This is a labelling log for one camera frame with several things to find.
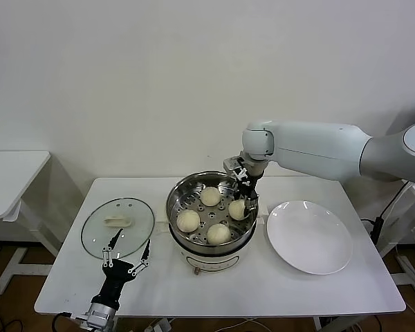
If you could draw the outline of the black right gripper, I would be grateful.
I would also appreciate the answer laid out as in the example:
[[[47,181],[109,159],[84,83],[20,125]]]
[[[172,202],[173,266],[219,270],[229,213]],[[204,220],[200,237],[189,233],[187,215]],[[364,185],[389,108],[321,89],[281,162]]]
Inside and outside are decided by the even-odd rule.
[[[233,199],[244,199],[244,216],[254,217],[259,211],[259,197],[255,191],[260,176],[238,174],[237,181],[232,184]]]

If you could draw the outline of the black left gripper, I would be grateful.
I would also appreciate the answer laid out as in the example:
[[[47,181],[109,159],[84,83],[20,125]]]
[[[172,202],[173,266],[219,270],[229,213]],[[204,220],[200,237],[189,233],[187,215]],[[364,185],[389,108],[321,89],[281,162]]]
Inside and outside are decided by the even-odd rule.
[[[137,276],[149,266],[151,239],[147,240],[140,261],[135,266],[119,259],[113,260],[112,250],[115,248],[122,231],[123,229],[120,228],[111,238],[109,244],[102,249],[102,270],[105,275],[105,281],[100,292],[92,298],[91,303],[102,304],[108,307],[119,307],[119,299],[124,285],[127,282],[133,281],[135,279],[134,276]]]

